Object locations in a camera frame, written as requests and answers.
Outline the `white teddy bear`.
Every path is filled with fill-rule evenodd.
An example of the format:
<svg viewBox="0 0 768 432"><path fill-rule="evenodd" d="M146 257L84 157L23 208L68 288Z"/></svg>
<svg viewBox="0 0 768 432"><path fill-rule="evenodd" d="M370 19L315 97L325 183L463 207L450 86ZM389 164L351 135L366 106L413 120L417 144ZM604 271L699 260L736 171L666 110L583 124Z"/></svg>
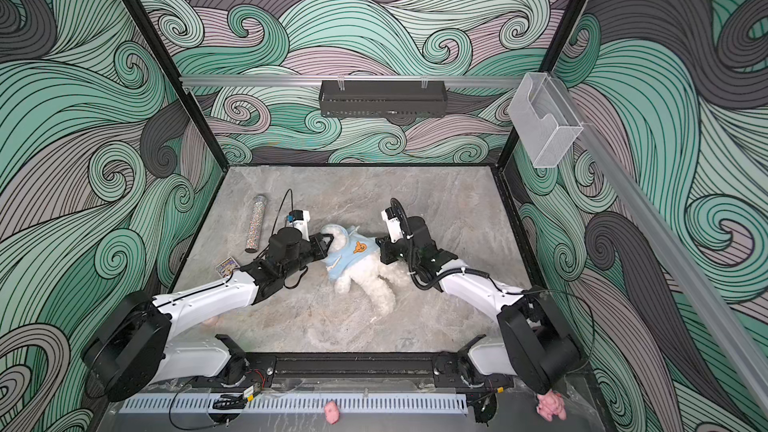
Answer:
<svg viewBox="0 0 768 432"><path fill-rule="evenodd" d="M327 224L322 227L321 233L332 234L334 238L329 252L336 251L345 244L346 240L341 236L341 228L345 227L338 224ZM392 313L396 306L396 296L391 285L404 287L410 283L410 279L405 265L399 262L391 265L383 264L378 251L347 268L338 280L331 282L338 294L348 293L351 285L357 284L369 298L377 313L380 316L386 316Z"/></svg>

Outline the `light blue teddy hoodie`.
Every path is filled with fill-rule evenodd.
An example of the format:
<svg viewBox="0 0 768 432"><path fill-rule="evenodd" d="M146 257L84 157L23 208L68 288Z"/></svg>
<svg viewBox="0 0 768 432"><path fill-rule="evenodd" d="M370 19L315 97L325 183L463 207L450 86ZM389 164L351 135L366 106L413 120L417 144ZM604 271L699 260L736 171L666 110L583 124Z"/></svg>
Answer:
<svg viewBox="0 0 768 432"><path fill-rule="evenodd" d="M379 251L375 239L360 234L357 226L341 230L345 244L338 250L329 252L322 260L331 281L338 280L347 268Z"/></svg>

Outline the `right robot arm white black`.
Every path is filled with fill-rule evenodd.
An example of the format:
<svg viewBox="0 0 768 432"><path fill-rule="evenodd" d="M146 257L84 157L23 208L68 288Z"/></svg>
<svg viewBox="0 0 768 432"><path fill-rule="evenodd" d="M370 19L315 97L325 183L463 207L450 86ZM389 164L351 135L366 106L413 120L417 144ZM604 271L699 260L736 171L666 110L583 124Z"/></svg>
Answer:
<svg viewBox="0 0 768 432"><path fill-rule="evenodd" d="M418 289L457 297L496 322L496 335L478 336L458 352L467 386L508 376L544 394L586 358L550 291L514 287L469 266L436 245L421 217L402 217L389 208L382 218L387 235L376 243L383 263L405 263Z"/></svg>

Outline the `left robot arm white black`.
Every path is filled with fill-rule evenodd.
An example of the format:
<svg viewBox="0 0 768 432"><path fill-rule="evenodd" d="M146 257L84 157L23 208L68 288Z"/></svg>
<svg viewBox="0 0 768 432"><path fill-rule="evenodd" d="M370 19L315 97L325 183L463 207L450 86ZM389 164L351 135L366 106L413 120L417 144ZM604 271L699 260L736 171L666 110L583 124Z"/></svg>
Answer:
<svg viewBox="0 0 768 432"><path fill-rule="evenodd" d="M183 343L177 336L209 319L250 307L283 290L287 279L327 257L333 237L284 227L264 255L227 278L178 293L126 295L87 342L81 359L111 402L149 384L176 378L210 378L217 387L245 385L246 352L229 336Z"/></svg>

